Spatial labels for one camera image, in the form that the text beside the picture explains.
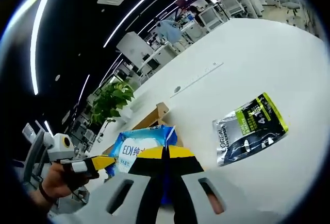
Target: black ceiling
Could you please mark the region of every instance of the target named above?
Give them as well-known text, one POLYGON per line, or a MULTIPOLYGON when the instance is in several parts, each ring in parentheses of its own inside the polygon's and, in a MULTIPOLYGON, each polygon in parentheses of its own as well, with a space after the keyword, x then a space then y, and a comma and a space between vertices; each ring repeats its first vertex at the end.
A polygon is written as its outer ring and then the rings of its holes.
MULTIPOLYGON (((17 6, 19 0, 12 0, 17 6)), ((55 132, 65 127, 61 120, 78 102, 86 77, 90 74, 83 100, 96 89, 116 59, 116 44, 127 31, 139 32, 155 15, 174 0, 146 0, 121 26, 108 45, 109 35, 139 0, 125 0, 120 6, 97 4, 97 0, 48 0, 43 12, 37 41, 36 72, 39 94, 34 95, 30 74, 30 38, 38 0, 21 19, 9 48, 5 75, 10 82, 2 94, 22 102, 13 111, 20 129, 27 121, 48 120, 55 132)))

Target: green leaves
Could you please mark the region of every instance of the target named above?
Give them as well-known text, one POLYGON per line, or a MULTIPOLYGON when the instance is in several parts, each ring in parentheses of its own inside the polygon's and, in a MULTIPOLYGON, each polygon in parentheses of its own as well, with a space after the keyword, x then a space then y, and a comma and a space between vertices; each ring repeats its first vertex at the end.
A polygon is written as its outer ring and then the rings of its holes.
POLYGON ((105 120, 115 122, 112 117, 120 117, 118 110, 134 98, 132 88, 126 82, 114 82, 102 89, 99 97, 93 102, 92 122, 103 124, 105 120))

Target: black wristband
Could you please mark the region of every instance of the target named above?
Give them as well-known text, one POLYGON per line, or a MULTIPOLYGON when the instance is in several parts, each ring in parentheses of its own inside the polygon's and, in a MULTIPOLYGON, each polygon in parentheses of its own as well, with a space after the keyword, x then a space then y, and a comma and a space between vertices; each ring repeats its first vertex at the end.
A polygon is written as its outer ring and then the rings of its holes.
POLYGON ((56 198, 52 198, 49 195, 47 195, 47 193, 45 192, 45 190, 42 188, 42 182, 39 184, 39 191, 41 193, 41 195, 46 199, 47 202, 50 203, 55 203, 56 202, 56 198))

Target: wet wipes package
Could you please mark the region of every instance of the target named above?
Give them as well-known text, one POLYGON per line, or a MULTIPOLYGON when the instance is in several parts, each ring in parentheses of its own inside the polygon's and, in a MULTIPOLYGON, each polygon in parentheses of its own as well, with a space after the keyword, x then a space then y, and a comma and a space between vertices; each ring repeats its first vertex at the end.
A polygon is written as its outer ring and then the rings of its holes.
POLYGON ((219 166, 251 156, 281 139, 288 126, 267 93, 213 121, 219 166))
POLYGON ((106 171, 111 177, 117 171, 128 173, 139 153, 158 146, 176 145, 176 142, 174 128, 165 125, 121 132, 109 154, 116 158, 116 163, 106 171))

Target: cardboard box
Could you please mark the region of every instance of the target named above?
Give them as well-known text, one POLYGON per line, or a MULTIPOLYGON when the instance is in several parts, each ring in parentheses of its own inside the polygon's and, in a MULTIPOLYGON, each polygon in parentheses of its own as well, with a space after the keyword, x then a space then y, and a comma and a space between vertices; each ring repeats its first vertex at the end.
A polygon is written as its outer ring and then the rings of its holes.
MULTIPOLYGON (((167 114, 169 112, 169 110, 170 109, 163 102, 157 104, 156 108, 150 114, 148 114, 140 123, 135 125, 132 128, 132 130, 139 130, 139 129, 153 127, 153 126, 157 126, 157 125, 170 126, 162 120, 162 118, 165 116, 165 114, 167 114)), ((179 137, 176 130, 175 130, 175 133, 177 135, 176 145, 179 147, 183 147, 182 140, 179 137)), ((109 147, 108 149, 106 149, 103 152, 103 154, 110 154, 110 152, 112 151, 112 148, 113 148, 113 145, 111 147, 109 147)))

